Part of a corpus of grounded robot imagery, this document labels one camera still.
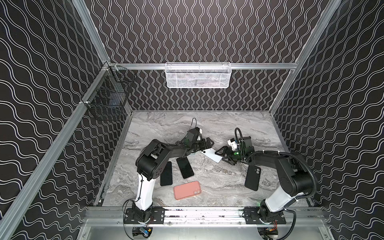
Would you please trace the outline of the white smartphone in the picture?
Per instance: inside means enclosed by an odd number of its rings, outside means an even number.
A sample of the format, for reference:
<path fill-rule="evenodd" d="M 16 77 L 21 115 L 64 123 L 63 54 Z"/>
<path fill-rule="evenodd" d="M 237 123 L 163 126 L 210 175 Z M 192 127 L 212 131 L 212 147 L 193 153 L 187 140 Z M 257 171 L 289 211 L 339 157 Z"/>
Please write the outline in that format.
<path fill-rule="evenodd" d="M 211 159 L 215 163 L 219 163 L 222 160 L 222 156 L 215 154 L 216 150 L 213 148 L 200 151 L 205 157 Z"/>

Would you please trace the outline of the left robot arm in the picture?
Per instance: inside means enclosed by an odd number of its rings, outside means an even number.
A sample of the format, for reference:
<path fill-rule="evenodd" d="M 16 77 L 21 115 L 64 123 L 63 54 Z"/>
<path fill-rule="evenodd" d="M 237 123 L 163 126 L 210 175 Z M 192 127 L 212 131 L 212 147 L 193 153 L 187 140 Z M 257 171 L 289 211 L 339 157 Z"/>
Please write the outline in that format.
<path fill-rule="evenodd" d="M 198 127 L 188 130 L 185 137 L 174 144 L 152 140 L 136 160 L 139 188 L 133 208 L 145 212 L 152 207 L 155 181 L 170 159 L 186 158 L 192 153 L 210 149 L 214 144 L 210 138 L 203 138 Z"/>

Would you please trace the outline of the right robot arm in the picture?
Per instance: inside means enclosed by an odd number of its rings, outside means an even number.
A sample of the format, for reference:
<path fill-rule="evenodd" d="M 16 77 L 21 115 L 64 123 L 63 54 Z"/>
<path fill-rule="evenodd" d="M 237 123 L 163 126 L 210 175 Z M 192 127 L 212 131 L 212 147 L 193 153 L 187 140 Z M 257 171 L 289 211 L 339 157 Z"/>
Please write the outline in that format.
<path fill-rule="evenodd" d="M 311 198 L 317 192 L 317 179 L 306 160 L 299 154 L 280 151 L 256 151 L 251 138 L 231 139 L 228 145 L 214 151 L 223 161 L 249 167 L 264 166 L 277 171 L 279 186 L 260 203 L 260 212 L 272 215 L 288 208 L 300 199 Z"/>

